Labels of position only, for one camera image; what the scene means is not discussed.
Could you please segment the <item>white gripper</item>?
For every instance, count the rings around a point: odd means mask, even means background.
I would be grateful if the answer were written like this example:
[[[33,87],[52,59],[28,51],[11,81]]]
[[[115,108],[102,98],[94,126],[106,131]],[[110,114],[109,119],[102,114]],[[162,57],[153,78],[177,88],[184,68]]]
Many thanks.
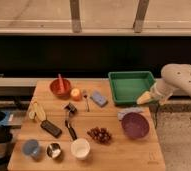
[[[154,83],[149,91],[145,91],[138,99],[137,104],[146,104],[152,100],[163,102],[166,100],[166,94],[158,88],[158,84]]]

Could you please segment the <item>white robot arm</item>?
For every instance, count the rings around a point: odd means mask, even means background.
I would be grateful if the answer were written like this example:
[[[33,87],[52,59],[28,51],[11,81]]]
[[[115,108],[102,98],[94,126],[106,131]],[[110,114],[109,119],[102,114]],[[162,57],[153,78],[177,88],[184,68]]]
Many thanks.
[[[163,105],[177,90],[182,90],[191,97],[190,64],[167,64],[163,66],[161,78],[148,91],[143,92],[138,97],[137,104],[158,102]]]

